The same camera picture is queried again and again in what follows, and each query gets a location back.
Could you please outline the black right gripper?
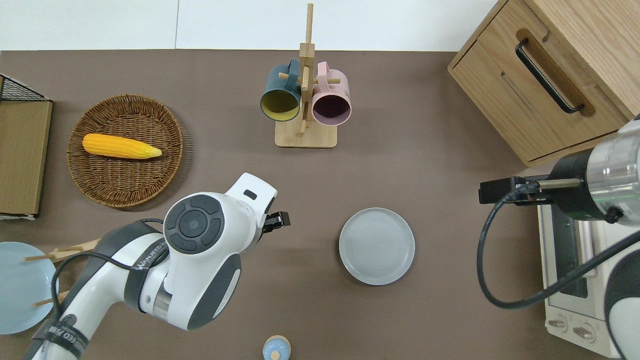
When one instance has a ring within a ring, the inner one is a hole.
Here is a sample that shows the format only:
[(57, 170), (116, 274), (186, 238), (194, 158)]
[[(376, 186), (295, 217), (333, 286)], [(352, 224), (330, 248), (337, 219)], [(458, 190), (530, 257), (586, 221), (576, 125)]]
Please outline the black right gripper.
[[(524, 186), (531, 182), (546, 180), (548, 175), (531, 175), (526, 177), (506, 177), (496, 180), (481, 182), (478, 192), (478, 203), (482, 205), (496, 204), (515, 189), (518, 185)], [(517, 203), (518, 206), (541, 206), (553, 204), (553, 199), (538, 190), (535, 193), (512, 194), (506, 203)]]

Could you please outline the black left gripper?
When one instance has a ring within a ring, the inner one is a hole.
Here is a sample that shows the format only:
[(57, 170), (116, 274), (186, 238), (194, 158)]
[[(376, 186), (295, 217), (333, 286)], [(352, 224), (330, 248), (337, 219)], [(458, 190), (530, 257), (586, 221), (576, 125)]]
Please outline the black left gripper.
[(268, 214), (262, 227), (262, 233), (270, 233), (273, 230), (290, 226), (290, 214), (286, 211), (278, 211)]

